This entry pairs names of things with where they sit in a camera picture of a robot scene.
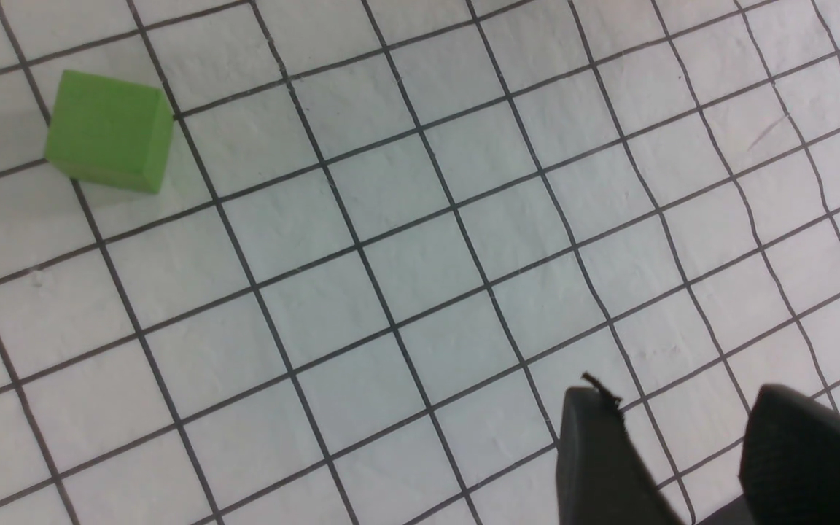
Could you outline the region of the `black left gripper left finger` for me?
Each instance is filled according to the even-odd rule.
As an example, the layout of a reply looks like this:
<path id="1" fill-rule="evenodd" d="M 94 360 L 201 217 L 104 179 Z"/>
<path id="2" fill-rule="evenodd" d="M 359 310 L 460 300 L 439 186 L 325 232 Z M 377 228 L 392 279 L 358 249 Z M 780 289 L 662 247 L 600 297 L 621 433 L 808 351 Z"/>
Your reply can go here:
<path id="1" fill-rule="evenodd" d="M 628 435 L 621 397 L 597 378 L 564 393 L 556 460 L 561 524 L 680 524 Z"/>

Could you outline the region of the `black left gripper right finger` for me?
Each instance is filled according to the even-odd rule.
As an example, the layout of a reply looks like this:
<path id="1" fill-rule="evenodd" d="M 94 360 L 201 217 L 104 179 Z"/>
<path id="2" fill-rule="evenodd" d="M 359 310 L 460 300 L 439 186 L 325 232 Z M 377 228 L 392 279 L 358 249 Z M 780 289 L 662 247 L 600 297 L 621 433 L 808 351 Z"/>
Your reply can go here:
<path id="1" fill-rule="evenodd" d="M 789 386 L 762 386 L 738 478 L 757 524 L 840 524 L 840 414 Z"/>

